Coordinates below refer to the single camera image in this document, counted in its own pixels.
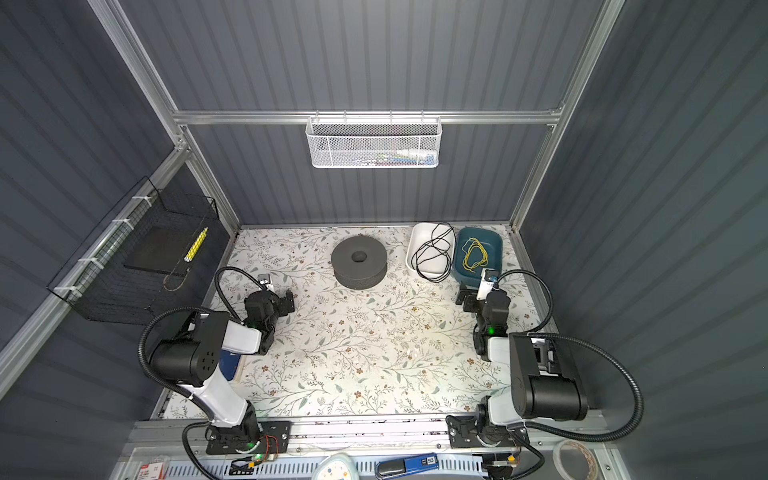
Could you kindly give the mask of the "grey perforated cable spool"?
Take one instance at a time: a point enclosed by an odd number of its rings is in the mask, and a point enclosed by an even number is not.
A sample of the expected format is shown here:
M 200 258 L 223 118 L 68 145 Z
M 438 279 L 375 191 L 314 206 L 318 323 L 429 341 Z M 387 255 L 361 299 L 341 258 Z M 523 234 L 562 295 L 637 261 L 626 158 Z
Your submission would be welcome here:
M 340 242 L 331 254 L 336 280 L 353 290 L 366 290 L 378 285 L 388 270 L 387 251 L 377 239 L 352 236 Z

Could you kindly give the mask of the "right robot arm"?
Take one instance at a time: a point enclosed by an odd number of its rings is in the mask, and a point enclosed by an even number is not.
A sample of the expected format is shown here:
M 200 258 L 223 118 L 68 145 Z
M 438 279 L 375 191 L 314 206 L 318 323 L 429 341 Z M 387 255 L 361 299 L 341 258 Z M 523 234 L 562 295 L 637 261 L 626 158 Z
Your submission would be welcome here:
M 508 332 L 511 299 L 501 288 L 503 280 L 521 275 L 535 280 L 547 302 L 544 319 L 522 332 Z M 454 443 L 467 447 L 474 443 L 497 446 L 504 442 L 520 445 L 527 429 L 560 438 L 590 443 L 611 442 L 634 432 L 645 413 L 645 400 L 639 383 L 630 371 L 603 348 L 586 340 L 561 333 L 547 333 L 553 313 L 549 286 L 536 273 L 524 269 L 501 272 L 484 268 L 476 286 L 460 286 L 456 303 L 476 315 L 472 332 L 477 355 L 489 363 L 509 368 L 509 386 L 484 397 L 473 418 L 447 417 Z M 632 412 L 620 427 L 606 433 L 568 431 L 552 421 L 582 421 L 590 410 L 586 388 L 572 348 L 583 348 L 605 360 L 624 378 L 632 395 Z

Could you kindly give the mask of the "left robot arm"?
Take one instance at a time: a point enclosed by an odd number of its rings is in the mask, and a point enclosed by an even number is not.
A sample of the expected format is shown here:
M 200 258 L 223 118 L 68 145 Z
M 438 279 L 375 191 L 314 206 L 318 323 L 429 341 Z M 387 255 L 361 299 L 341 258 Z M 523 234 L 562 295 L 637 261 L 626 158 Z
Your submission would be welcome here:
M 244 300 L 244 318 L 221 287 L 227 272 L 256 285 Z M 204 413 L 206 419 L 195 426 L 204 430 L 208 455 L 252 455 L 265 462 L 287 451 L 291 423 L 262 424 L 253 404 L 235 392 L 220 362 L 224 353 L 266 354 L 277 320 L 295 311 L 295 297 L 290 290 L 276 293 L 269 275 L 253 276 L 234 266 L 219 268 L 213 283 L 224 309 L 177 307 L 157 315 L 140 336 L 138 361 L 147 377 Z

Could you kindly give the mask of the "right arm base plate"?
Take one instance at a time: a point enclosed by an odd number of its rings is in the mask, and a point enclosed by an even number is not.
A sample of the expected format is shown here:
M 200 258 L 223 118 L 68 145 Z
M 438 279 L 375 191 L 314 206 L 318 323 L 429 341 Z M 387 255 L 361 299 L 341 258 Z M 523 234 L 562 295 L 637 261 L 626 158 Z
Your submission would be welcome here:
M 506 426 L 495 425 L 480 414 L 447 415 L 445 421 L 453 449 L 514 449 L 521 447 L 518 439 L 529 440 L 528 433 L 523 428 L 508 430 Z

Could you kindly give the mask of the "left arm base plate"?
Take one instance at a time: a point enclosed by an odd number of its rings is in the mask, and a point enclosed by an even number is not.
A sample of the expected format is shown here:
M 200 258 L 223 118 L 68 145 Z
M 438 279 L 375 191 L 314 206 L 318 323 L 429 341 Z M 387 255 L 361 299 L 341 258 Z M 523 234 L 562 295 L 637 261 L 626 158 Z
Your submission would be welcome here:
M 287 451 L 291 430 L 289 421 L 259 422 L 231 428 L 208 427 L 207 455 L 269 455 Z

